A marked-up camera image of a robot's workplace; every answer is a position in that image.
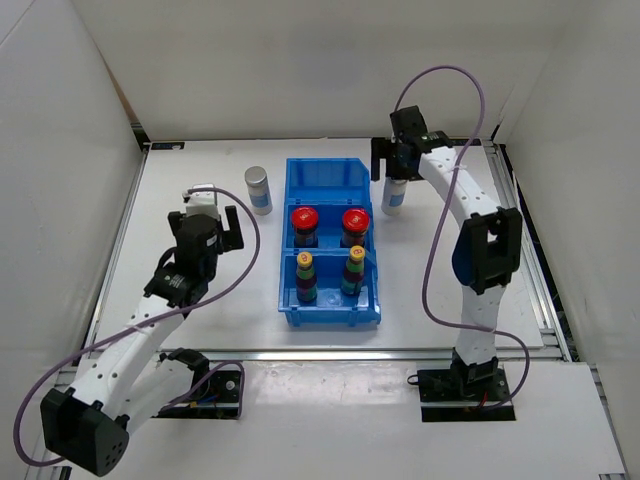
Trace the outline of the blue three-compartment plastic bin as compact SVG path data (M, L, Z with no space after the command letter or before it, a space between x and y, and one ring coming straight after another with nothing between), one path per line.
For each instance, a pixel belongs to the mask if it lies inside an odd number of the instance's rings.
M281 241L281 269L278 309L291 326L303 324L378 324L381 308L374 242L370 174L357 158L289 158L286 163ZM301 206L319 214L316 247L296 247L292 212ZM350 208L363 208L370 217L365 236L364 282L358 295L341 290L349 249L341 246L342 216ZM300 302L296 294L296 257L312 254L317 277L317 297Z

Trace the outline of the yellow-capped sauce bottle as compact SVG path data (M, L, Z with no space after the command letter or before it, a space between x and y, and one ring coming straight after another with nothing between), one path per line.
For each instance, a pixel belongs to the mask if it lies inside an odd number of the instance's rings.
M302 251L296 257L296 294L300 302L310 303L317 297L317 277L310 252Z
M366 250L359 245L350 248L341 281L341 290L345 295L358 295L364 282Z

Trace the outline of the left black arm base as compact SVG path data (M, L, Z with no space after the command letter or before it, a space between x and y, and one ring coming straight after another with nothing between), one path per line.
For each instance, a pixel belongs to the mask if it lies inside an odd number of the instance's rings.
M185 399L163 407L157 418L237 420L242 412L245 369L238 361L213 364L204 354L179 348L161 353L159 362L173 361L184 364L192 373L191 386L205 381Z

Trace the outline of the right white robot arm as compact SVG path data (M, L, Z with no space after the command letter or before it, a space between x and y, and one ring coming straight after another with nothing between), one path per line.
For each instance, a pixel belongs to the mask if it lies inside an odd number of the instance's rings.
M442 131L431 131L416 106L390 115L393 136L371 141L371 178L387 183L425 180L444 201L459 235L452 253L463 306L449 387L460 399L488 391L498 374L495 336L501 299L521 259L522 216L504 208L460 164Z

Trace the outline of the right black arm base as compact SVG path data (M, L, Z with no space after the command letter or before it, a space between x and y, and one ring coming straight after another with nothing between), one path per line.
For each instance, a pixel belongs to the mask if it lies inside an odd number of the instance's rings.
M512 422L515 409L506 373L463 386L451 368L420 369L407 377L417 387L423 423Z

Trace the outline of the red-lidded sauce jar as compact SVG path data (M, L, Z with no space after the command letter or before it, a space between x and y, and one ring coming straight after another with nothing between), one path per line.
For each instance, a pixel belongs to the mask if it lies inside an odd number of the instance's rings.
M291 224L296 247L316 247L318 245L319 214L314 208L309 206L296 208L291 214Z
M363 208L350 208L342 216L341 246L364 246L370 226L370 217Z

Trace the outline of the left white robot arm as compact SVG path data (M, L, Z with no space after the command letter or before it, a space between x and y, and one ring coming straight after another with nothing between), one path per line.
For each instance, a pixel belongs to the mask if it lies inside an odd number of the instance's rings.
M220 254L244 247L235 207L220 221L212 207L175 211L168 220L176 245L158 263L119 339L65 391L50 390L40 404L46 447L103 477L121 460L133 432L179 403L214 399L209 361L178 348L153 356L208 292Z

